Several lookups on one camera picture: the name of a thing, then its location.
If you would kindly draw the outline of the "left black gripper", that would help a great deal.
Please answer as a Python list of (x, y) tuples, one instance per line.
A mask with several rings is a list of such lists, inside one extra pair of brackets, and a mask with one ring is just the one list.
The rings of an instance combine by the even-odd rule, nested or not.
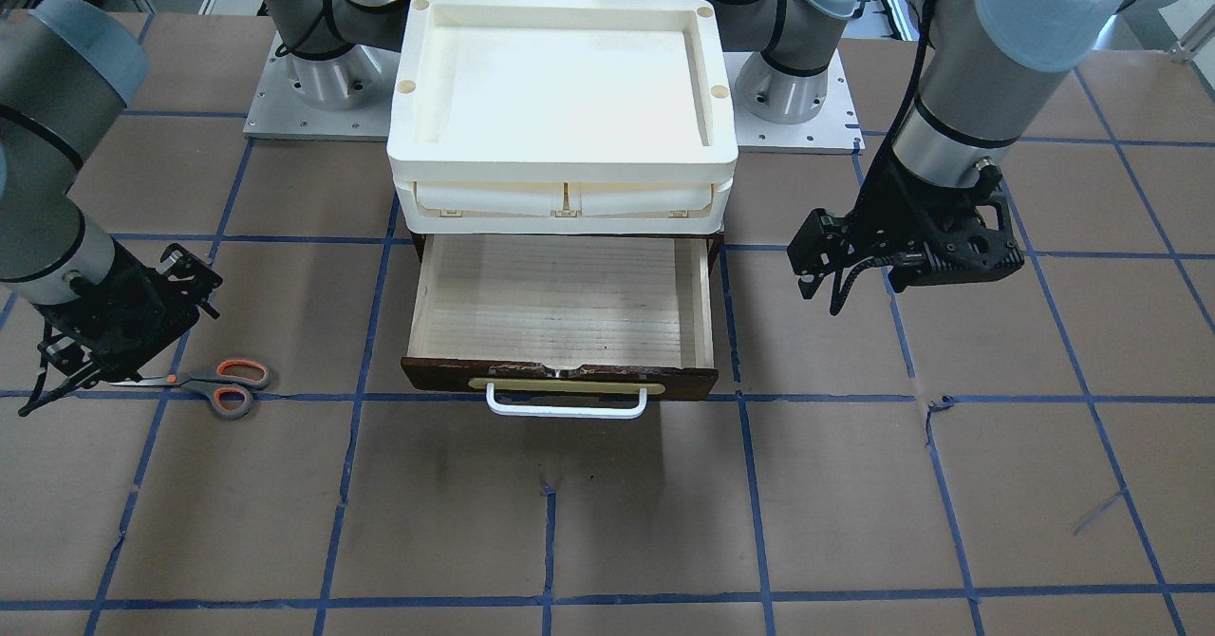
[(1023, 268), (1000, 167), (978, 161), (971, 175), (974, 186), (945, 188), (878, 161), (854, 207), (857, 255), (888, 265), (898, 291), (998, 281)]

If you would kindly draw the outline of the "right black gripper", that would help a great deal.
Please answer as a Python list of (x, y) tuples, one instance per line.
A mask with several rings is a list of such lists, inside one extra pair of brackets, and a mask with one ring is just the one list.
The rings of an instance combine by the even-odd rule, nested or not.
[[(191, 327), (191, 281), (174, 280), (140, 261), (115, 261), (101, 283), (75, 281), (83, 297), (61, 306), (35, 306), (47, 320), (38, 345), (35, 385), (17, 415), (56, 403), (98, 381), (139, 377), (139, 368)], [(43, 392), (49, 365), (64, 373)]]

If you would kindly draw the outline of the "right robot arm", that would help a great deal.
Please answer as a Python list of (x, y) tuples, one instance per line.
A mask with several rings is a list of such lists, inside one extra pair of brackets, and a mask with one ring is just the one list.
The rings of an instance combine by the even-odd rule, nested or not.
[[(264, 1), (292, 85), (309, 105), (344, 109), (382, 79), (369, 50), (401, 47), (412, 0)], [(147, 268), (68, 195), (148, 71), (139, 40), (83, 0), (43, 0), (26, 22), (2, 26), (1, 280), (45, 322), (21, 416), (109, 383), (183, 385), (217, 416), (239, 420), (252, 392), (269, 385), (269, 368), (241, 359), (200, 373), (140, 375), (200, 315), (216, 317), (209, 298), (222, 280), (179, 244)]]

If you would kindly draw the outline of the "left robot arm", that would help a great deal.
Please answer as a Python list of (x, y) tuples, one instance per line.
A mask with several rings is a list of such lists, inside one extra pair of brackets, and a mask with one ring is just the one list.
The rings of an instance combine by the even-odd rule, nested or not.
[[(810, 120), (859, 0), (706, 0), (723, 47), (748, 54), (735, 103), (774, 124)], [(1177, 0), (908, 0), (914, 73), (857, 203), (816, 209), (787, 247), (810, 298), (842, 306), (868, 269), (894, 289), (1001, 280), (1023, 265), (1000, 161), (1112, 16)]]

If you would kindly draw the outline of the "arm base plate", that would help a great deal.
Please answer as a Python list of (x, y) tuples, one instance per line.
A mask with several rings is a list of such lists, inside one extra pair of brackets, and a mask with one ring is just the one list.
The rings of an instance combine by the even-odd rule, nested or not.
[(797, 78), (773, 72), (756, 54), (725, 52), (735, 136), (741, 152), (853, 153), (864, 148), (861, 126), (838, 49), (824, 72)]
[(278, 56), (279, 44), (275, 35), (245, 117), (248, 137), (386, 142), (399, 52), (358, 45), (310, 62)]

